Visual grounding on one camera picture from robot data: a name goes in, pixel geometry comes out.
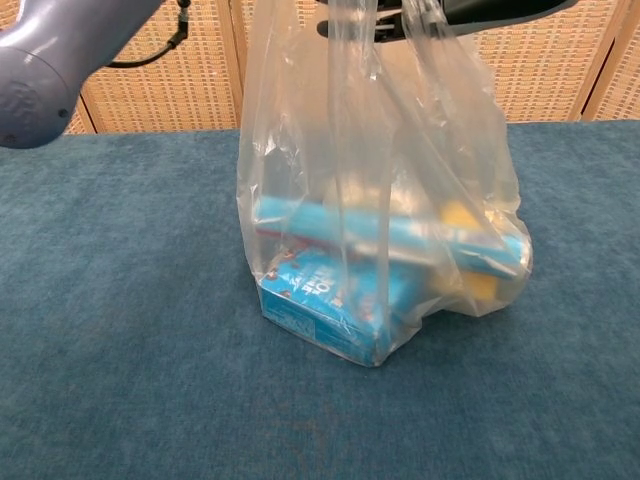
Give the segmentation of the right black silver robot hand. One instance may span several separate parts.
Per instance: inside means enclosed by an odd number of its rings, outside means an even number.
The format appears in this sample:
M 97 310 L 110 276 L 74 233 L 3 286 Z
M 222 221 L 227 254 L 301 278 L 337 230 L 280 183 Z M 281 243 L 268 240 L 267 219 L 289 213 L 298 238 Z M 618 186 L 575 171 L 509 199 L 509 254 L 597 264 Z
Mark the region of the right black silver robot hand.
M 463 36 L 538 20 L 573 7 L 576 1 L 444 0 L 437 1 L 437 4 L 454 34 Z M 390 43 L 407 38 L 402 26 L 400 8 L 401 1 L 377 2 L 379 12 L 395 10 L 395 13 L 380 17 L 376 21 L 376 43 Z

